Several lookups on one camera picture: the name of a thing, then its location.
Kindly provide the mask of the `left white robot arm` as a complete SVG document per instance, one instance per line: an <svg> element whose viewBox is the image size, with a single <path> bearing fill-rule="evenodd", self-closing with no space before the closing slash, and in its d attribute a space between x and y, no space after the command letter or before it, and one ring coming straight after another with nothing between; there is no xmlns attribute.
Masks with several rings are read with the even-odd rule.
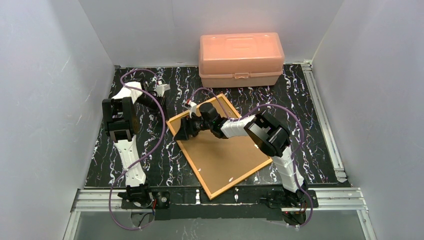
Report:
<svg viewBox="0 0 424 240"><path fill-rule="evenodd" d="M142 84L128 82L116 95L102 101L103 124L105 133L117 148L123 169L126 192L118 194L128 202L147 205L153 201L153 195L144 173L137 150L137 133L140 122L137 120L135 104L139 103L152 110L159 111L166 105L165 92L170 85L158 81L149 97L141 91Z"/></svg>

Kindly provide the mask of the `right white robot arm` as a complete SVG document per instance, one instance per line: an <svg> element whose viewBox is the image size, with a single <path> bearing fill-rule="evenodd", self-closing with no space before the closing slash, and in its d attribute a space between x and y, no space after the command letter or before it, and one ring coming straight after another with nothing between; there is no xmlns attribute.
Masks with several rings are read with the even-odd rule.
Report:
<svg viewBox="0 0 424 240"><path fill-rule="evenodd" d="M250 137L258 149L272 159L282 180L283 201L297 206L307 197L307 183L298 171L290 131L281 120L258 107L239 118L221 116L212 103L203 103L199 115L190 111L180 121L176 141L188 141L201 131L210 131L218 139Z"/></svg>

